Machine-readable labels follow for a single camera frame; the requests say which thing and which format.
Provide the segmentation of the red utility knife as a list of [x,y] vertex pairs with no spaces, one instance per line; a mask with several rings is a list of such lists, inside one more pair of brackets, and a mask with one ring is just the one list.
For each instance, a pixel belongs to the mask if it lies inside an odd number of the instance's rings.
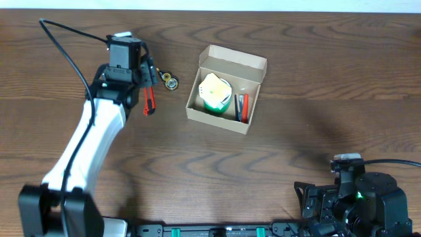
[[150,116],[155,112],[155,109],[156,109],[153,88],[152,87],[144,88],[144,96],[145,96],[145,106],[143,109],[143,114],[145,116]]

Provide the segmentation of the yellow sticky note pad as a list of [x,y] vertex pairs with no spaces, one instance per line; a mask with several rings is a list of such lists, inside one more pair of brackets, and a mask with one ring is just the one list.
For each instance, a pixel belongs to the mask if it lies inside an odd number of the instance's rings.
[[212,107],[222,103],[229,90],[230,88],[215,73],[207,74],[199,84],[200,98]]

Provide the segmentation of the red black stapler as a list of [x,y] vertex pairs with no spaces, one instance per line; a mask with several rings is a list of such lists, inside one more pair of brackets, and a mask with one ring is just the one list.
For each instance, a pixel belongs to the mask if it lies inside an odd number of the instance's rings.
[[235,94],[235,119],[238,122],[247,123],[248,122],[248,105],[249,105],[249,95],[248,94]]

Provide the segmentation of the white tape roll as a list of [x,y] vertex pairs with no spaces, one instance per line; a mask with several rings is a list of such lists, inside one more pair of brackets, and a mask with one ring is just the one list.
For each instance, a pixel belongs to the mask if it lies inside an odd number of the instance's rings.
[[231,84],[227,81],[227,80],[225,80],[225,79],[223,79],[223,78],[221,78],[221,81],[223,81],[223,83],[225,83],[229,88],[230,88],[230,90],[229,90],[229,92],[227,93],[227,95],[226,95],[226,97],[224,98],[224,100],[222,101],[222,104],[223,105],[227,105],[227,104],[229,104],[230,103],[230,100],[231,100],[231,97],[232,97],[232,86],[231,86]]

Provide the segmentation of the green tape roll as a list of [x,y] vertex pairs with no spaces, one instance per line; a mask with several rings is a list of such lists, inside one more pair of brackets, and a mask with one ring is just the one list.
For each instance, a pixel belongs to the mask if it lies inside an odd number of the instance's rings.
[[205,109],[208,112],[213,113],[213,114],[217,114],[217,115],[221,115],[228,110],[228,108],[230,107],[230,103],[231,103],[231,101],[227,100],[223,103],[220,103],[217,107],[212,107],[210,104],[208,104],[206,101],[204,101],[204,106],[205,106]]

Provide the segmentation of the brown cardboard box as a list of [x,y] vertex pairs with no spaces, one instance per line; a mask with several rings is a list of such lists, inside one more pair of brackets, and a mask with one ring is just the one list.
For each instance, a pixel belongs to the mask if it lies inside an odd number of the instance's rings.
[[[267,59],[264,57],[209,45],[199,56],[199,69],[186,104],[187,117],[191,120],[246,134],[253,118],[255,105],[262,81],[266,75]],[[205,102],[199,96],[199,84],[213,73],[226,80],[234,95],[247,94],[247,122],[235,119],[234,98],[230,99],[227,110],[221,114],[205,108]]]

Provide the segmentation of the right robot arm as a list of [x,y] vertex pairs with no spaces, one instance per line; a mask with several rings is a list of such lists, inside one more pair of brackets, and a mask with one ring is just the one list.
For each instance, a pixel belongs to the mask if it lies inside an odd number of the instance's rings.
[[413,236],[407,196],[396,179],[368,172],[368,161],[337,158],[328,186],[295,182],[303,223],[300,236]]

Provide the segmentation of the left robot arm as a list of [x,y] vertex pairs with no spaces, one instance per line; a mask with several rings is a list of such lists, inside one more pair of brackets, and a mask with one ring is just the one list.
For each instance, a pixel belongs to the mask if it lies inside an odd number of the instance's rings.
[[157,69],[146,44],[131,32],[108,36],[110,62],[101,65],[86,90],[78,126],[41,185],[25,185],[18,207],[25,236],[131,236],[124,219],[100,214],[93,195],[116,135],[145,95],[143,113],[155,112]]

